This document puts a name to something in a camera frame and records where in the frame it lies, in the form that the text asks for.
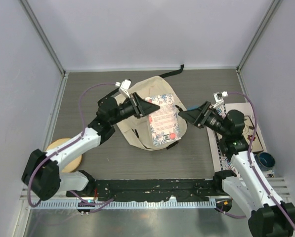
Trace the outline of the cream canvas backpack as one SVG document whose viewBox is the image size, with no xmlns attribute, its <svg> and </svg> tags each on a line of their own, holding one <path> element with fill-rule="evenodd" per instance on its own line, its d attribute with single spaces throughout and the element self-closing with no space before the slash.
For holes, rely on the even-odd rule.
<svg viewBox="0 0 295 237">
<path fill-rule="evenodd" d="M 146 97 L 154 96 L 154 95 L 162 95 L 172 93 L 174 96 L 175 106 L 177 107 L 177 112 L 185 110 L 185 106 L 182 104 L 181 100 L 178 98 L 177 94 L 174 92 L 173 88 L 170 84 L 165 80 L 167 77 L 175 76 L 182 73 L 184 66 L 181 65 L 180 69 L 171 71 L 165 74 L 161 74 L 159 76 L 154 76 L 143 81 L 136 83 L 135 85 L 130 85 L 128 90 L 129 94 L 137 93 L 142 99 Z M 114 97 L 117 102 L 120 104 L 126 98 L 118 91 L 118 88 L 111 93 L 109 93 L 112 97 Z M 181 137 L 187 131 L 188 123 L 184 119 L 178 116 L 178 124 L 180 127 Z M 152 145 L 151 132 L 149 128 L 149 120 L 148 116 L 143 118 L 135 118 L 131 116 L 119 123 L 116 124 L 128 141 L 128 143 L 132 146 L 135 146 L 140 149 L 148 150 L 148 151 L 156 151 L 160 149 L 170 149 L 175 146 L 178 141 L 169 143 L 168 145 L 163 145 L 160 147 L 155 147 Z"/>
</svg>

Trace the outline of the floral pink paperback book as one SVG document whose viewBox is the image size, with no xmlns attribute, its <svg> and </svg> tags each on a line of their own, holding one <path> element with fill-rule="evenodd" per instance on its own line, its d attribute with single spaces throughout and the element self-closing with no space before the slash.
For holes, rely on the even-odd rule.
<svg viewBox="0 0 295 237">
<path fill-rule="evenodd" d="M 148 116 L 152 145 L 160 147 L 181 139 L 178 112 L 172 93 L 146 97 L 160 108 Z"/>
</svg>

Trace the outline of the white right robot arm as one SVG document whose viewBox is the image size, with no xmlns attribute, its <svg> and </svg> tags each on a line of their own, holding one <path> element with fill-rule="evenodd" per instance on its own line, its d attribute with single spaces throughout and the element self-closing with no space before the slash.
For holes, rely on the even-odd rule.
<svg viewBox="0 0 295 237">
<path fill-rule="evenodd" d="M 254 237 L 291 237 L 295 233 L 295 206 L 285 203 L 269 184 L 260 170 L 254 155 L 243 136 L 245 116 L 238 110 L 230 110 L 221 117 L 210 102 L 196 109 L 178 114 L 190 124 L 207 127 L 220 134 L 221 153 L 233 164 L 240 177 L 232 171 L 215 173 L 213 191 L 227 193 L 238 204 L 248 219 Z"/>
</svg>

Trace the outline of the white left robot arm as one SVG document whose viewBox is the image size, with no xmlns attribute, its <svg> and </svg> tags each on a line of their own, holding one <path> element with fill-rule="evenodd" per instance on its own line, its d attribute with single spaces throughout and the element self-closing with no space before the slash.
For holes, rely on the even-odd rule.
<svg viewBox="0 0 295 237">
<path fill-rule="evenodd" d="M 96 117 L 78 135 L 46 152 L 36 149 L 31 152 L 22 182 L 27 185 L 27 197 L 31 193 L 41 201 L 52 198 L 57 192 L 78 191 L 83 197 L 94 192 L 92 176 L 85 171 L 73 173 L 63 169 L 85 152 L 105 143 L 115 132 L 115 124 L 134 116 L 146 117 L 160 109 L 160 106 L 142 99 L 136 92 L 122 103 L 108 94 L 98 101 Z"/>
</svg>

